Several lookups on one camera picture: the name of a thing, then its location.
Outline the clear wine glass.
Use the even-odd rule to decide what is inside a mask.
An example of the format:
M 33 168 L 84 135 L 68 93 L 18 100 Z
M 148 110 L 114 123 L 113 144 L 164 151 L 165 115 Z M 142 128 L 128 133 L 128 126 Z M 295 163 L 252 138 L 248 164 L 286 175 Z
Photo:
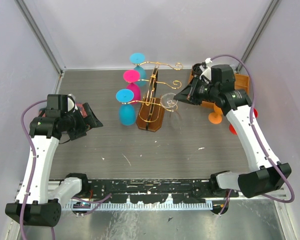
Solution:
M 174 112 L 178 109 L 178 100 L 175 100 L 175 93 L 166 93 L 160 99 L 160 105 L 167 111 Z

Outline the orange wine glass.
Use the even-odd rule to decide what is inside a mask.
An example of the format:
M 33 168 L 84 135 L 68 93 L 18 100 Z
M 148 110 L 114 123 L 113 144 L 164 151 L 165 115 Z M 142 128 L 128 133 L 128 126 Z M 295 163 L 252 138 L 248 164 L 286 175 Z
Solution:
M 215 125 L 218 125 L 223 120 L 223 112 L 216 104 L 213 105 L 213 112 L 208 115 L 208 120 Z

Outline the red wine glass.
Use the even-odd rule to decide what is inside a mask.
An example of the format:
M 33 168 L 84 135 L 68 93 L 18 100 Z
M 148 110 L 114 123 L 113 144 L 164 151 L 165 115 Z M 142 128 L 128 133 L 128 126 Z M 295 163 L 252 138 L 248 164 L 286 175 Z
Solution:
M 253 114 L 254 114 L 255 118 L 258 117 L 258 111 L 255 108 L 253 109 Z M 237 132 L 232 124 L 229 125 L 228 129 L 233 135 L 237 135 Z

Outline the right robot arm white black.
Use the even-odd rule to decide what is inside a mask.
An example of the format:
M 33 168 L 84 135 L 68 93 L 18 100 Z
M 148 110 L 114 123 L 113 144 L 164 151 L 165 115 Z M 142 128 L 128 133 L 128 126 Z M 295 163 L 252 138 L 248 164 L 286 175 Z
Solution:
M 221 197 L 227 189 L 242 192 L 246 198 L 279 190 L 292 173 L 288 163 L 274 154 L 259 124 L 252 101 L 244 89 L 235 88 L 235 74 L 228 64 L 192 67 L 189 84 L 174 99 L 190 104 L 214 103 L 233 126 L 248 161 L 249 173 L 222 171 L 211 175 L 209 191 Z

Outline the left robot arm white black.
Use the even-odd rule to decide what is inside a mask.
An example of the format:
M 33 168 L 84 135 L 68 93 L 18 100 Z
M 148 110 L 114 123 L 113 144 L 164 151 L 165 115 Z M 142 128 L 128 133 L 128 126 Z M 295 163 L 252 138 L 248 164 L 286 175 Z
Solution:
M 54 227 L 70 199 L 89 195 L 85 173 L 69 173 L 48 193 L 52 162 L 63 134 L 74 141 L 103 126 L 90 105 L 85 102 L 79 107 L 71 94 L 49 94 L 45 103 L 29 128 L 23 128 L 30 144 L 26 171 L 15 201 L 5 206 L 5 214 L 23 226 Z

